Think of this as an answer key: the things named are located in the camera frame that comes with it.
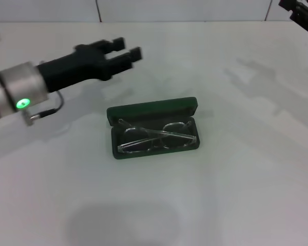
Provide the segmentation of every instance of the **eyeglasses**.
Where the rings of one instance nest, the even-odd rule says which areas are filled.
[[[189,131],[191,121],[186,124],[183,122],[166,124],[162,131],[132,126],[123,119],[119,119],[118,122],[121,127],[126,128],[121,137],[122,144],[118,146],[120,153],[184,148],[197,142],[197,138]]]

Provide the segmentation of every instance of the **white surface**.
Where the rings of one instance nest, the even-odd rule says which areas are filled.
[[[94,0],[0,0],[0,22],[99,22]]]
[[[119,36],[145,58],[64,89],[62,111],[31,128],[0,121],[0,246],[308,246],[308,34],[296,24],[0,31],[0,69]],[[108,107],[186,96],[198,150],[113,158]]]
[[[100,0],[103,22],[263,21],[270,0]]]

